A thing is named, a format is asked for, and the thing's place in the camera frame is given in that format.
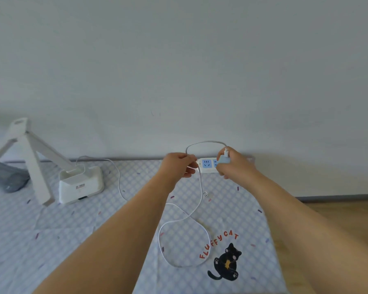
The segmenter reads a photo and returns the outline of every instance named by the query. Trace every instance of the white desk lamp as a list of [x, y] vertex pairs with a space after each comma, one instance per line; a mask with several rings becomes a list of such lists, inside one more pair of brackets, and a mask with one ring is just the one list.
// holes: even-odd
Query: white desk lamp
[[59, 173], [59, 201], [63, 204], [76, 202], [103, 191], [104, 183], [101, 168], [98, 166], [76, 166], [59, 154], [54, 148], [30, 131], [28, 118], [14, 120], [5, 136], [5, 142], [0, 147], [0, 158], [15, 143], [19, 142], [24, 152], [24, 159], [33, 182], [34, 193], [40, 204], [45, 206], [54, 202], [52, 191], [46, 183], [39, 165], [36, 152], [63, 169]]

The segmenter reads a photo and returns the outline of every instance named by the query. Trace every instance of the person's right hand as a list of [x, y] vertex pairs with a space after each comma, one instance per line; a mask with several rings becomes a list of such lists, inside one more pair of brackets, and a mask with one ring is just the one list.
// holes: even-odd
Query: person's right hand
[[224, 154], [225, 148], [229, 151], [230, 163], [220, 163], [217, 165], [216, 169], [225, 179], [231, 179], [235, 183], [246, 188], [249, 177], [257, 173], [255, 165], [231, 147], [224, 147], [221, 149], [217, 155], [217, 160]]

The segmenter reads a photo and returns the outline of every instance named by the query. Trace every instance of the wooden floor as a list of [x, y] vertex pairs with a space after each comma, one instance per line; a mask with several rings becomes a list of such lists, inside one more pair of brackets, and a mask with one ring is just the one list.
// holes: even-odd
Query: wooden floor
[[[309, 203], [307, 205], [368, 244], [368, 201]], [[292, 261], [290, 253], [279, 238], [273, 223], [269, 223], [269, 225], [289, 291], [292, 294], [315, 294], [299, 268]]]

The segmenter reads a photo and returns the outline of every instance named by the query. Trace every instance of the white wall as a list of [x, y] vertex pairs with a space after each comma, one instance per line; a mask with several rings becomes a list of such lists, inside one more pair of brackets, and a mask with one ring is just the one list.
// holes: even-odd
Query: white wall
[[367, 193], [368, 0], [0, 0], [0, 140], [20, 116], [71, 158], [216, 139]]

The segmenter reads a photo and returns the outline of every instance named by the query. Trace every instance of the person's right arm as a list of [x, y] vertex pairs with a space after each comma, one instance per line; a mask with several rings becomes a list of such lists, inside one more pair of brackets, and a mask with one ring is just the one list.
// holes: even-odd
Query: person's right arm
[[368, 294], [368, 245], [262, 175], [239, 152], [228, 150], [231, 162], [218, 164], [217, 170], [256, 198], [316, 293]]

